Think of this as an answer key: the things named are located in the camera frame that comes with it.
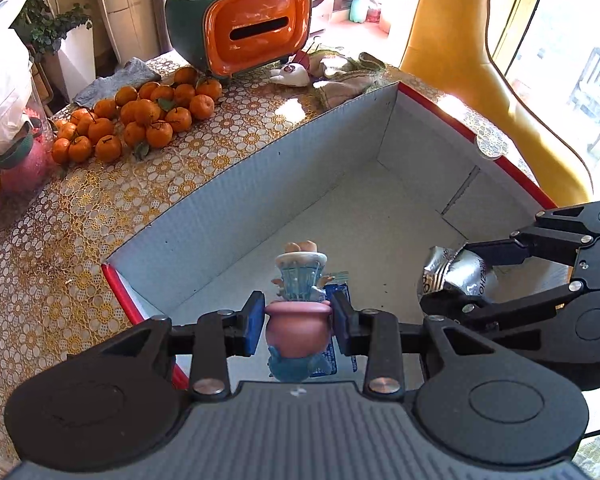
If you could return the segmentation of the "yellow chair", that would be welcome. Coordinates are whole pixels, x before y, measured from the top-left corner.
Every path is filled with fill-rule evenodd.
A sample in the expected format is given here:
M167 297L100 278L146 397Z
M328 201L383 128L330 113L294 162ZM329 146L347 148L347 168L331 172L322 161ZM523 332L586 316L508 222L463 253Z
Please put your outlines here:
M594 190L585 162L524 105L493 63L488 24L489 0L419 0L401 70L456 96L504 132L556 205L589 202Z

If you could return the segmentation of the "orange green tissue box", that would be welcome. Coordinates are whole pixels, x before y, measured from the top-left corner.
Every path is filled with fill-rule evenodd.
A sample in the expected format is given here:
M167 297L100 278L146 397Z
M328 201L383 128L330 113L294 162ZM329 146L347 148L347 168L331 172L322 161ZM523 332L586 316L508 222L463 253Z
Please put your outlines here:
M312 0L166 0L172 48L219 79L283 61L309 38Z

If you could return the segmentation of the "red cardboard box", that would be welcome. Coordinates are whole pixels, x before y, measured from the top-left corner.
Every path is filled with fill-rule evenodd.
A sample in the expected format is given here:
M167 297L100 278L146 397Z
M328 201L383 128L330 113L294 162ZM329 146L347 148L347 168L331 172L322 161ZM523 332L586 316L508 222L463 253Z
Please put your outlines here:
M188 356L158 364L155 322L236 311L256 291L273 300L274 260L288 242L317 244L353 307L419 323L431 247L508 237L541 207L533 184L404 90L361 96L223 171L108 258L111 288L140 315L114 341L114 377L186 373Z

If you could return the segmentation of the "pink pot figurine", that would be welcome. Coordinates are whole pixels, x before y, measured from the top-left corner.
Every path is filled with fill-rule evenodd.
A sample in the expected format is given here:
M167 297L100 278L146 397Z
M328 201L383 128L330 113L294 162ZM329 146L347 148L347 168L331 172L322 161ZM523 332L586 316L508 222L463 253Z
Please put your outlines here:
M332 374L332 306L324 273L328 261L312 240L289 242L275 258L277 297L265 307L268 368L279 382L305 382Z

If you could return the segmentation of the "silver foil snack bag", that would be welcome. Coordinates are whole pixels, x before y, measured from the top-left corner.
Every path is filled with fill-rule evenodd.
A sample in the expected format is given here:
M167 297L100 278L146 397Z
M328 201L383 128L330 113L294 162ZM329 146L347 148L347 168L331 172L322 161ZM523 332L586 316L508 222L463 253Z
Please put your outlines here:
M434 246L422 267L417 297L450 290L468 297L490 299L498 287L498 278L486 260L467 249Z

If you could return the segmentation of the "clear bag of fruit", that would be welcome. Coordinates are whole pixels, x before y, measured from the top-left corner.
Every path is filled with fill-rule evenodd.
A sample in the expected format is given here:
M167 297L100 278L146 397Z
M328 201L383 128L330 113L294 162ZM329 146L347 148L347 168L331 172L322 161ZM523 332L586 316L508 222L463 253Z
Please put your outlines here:
M0 156L0 230L9 226L30 206L50 177L54 130L44 110L24 109L24 135Z

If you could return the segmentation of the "grey cloth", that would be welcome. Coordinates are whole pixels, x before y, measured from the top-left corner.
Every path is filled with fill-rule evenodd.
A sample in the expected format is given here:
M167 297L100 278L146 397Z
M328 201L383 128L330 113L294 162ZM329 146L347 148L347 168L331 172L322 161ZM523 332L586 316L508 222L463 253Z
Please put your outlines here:
M112 99L126 86L140 88L149 81L159 81L161 76L139 58L131 58L111 76L98 77L76 94L76 106L92 108L98 101Z

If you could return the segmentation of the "pile of mandarins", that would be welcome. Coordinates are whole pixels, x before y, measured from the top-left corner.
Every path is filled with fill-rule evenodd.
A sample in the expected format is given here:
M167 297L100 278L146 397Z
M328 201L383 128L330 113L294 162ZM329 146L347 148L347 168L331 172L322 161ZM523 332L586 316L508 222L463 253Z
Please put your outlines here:
M172 84L147 81L124 86L111 98L78 107L55 122L50 158L59 166L83 164L94 158L113 164L127 148L137 159L165 148L179 133L212 117L222 84L200 76L193 67L179 68Z

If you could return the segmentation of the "white plush toy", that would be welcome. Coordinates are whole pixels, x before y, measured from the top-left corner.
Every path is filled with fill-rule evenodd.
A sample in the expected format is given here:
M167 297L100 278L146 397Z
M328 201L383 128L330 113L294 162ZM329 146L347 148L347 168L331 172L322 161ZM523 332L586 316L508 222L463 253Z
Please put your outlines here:
M324 110L331 110L385 80L387 65L362 52L350 58L335 50L300 51L291 62L270 70L271 84L289 88L309 88Z

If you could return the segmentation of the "potted green plant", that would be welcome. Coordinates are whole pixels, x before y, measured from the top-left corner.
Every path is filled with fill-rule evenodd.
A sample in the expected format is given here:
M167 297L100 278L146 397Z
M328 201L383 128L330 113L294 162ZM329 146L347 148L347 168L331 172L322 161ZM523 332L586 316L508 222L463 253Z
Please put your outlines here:
M35 62L46 54L56 54L68 33L81 26L93 27L87 4L75 3L68 11L55 14L46 0L26 0L12 24Z

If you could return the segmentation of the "white plastic bag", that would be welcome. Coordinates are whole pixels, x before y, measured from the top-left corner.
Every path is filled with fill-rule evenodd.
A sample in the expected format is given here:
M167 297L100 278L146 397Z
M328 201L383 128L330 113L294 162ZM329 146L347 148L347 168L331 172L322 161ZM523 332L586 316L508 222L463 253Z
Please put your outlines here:
M12 28L26 2L0 1L0 156L26 122L24 109L32 93L29 50Z

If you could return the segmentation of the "blue white snack packet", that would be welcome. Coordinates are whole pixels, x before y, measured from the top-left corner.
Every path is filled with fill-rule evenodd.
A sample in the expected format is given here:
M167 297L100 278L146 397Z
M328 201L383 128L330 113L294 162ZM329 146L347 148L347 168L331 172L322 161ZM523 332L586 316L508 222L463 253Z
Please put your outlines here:
M349 290L349 272L341 271L334 274L334 279L325 285L328 300L332 300L335 292L341 292L348 301L351 300ZM314 367L311 379L323 377L355 377L358 374L358 360L356 356L346 356L339 347L337 330L342 325L338 313L332 316L332 339L322 353L321 361Z

